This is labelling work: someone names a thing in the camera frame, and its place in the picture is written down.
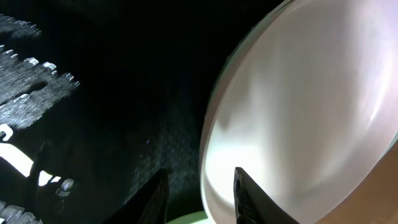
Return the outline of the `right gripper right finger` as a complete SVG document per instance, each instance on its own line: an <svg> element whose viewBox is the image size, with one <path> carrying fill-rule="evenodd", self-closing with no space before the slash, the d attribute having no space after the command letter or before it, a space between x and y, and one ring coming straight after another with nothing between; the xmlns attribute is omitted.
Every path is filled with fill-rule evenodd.
<svg viewBox="0 0 398 224"><path fill-rule="evenodd" d="M234 206L237 224L299 224L241 167L234 170Z"/></svg>

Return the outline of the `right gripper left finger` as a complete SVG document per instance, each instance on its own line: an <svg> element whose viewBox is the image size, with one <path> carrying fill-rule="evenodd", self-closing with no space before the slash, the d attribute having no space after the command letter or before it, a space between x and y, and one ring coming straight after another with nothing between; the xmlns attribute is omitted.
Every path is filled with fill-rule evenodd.
<svg viewBox="0 0 398 224"><path fill-rule="evenodd" d="M104 224L165 224L169 203L169 172L159 169Z"/></svg>

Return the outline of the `white plate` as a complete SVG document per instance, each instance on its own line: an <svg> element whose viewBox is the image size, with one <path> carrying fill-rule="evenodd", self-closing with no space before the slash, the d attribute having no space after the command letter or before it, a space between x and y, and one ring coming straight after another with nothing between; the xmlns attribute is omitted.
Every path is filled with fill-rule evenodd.
<svg viewBox="0 0 398 224"><path fill-rule="evenodd" d="M236 221L234 173L315 223L397 136L397 1L283 1L245 36L209 100L200 190L213 223Z"/></svg>

